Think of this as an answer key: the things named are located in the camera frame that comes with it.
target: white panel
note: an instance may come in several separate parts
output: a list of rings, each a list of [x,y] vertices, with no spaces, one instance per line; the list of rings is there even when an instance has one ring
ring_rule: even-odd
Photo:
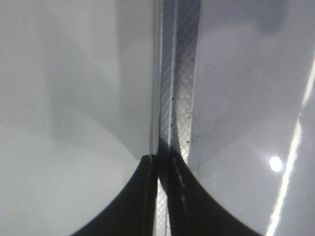
[[[314,9],[309,0],[201,7],[189,166],[269,236],[315,232]]]
[[[153,1],[0,3],[0,235],[65,236],[149,154]]]

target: crosshatched metal surface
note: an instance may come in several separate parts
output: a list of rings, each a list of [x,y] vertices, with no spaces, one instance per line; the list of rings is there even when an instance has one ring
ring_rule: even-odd
[[[199,11],[200,0],[163,2],[159,137],[180,151],[186,163],[190,146]],[[167,196],[160,182],[156,235],[170,235]]]

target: glossy white surface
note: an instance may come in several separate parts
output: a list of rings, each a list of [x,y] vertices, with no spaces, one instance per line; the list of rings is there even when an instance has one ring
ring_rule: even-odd
[[[0,235],[66,236],[149,153],[152,0],[0,3]]]
[[[262,235],[315,233],[314,9],[202,2],[189,166]]]

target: black curved edge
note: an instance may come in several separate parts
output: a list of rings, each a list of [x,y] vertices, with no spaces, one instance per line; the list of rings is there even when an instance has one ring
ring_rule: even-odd
[[[171,150],[169,157],[167,196],[172,236],[259,236],[206,192],[176,151]]]
[[[151,236],[158,160],[143,156],[127,185],[97,217],[72,236]]]

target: gray surface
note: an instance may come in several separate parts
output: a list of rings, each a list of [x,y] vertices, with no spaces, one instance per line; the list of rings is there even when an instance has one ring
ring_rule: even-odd
[[[311,0],[202,2],[189,167],[268,236],[315,232],[314,9]]]
[[[70,235],[149,154],[153,7],[0,1],[1,236]]]

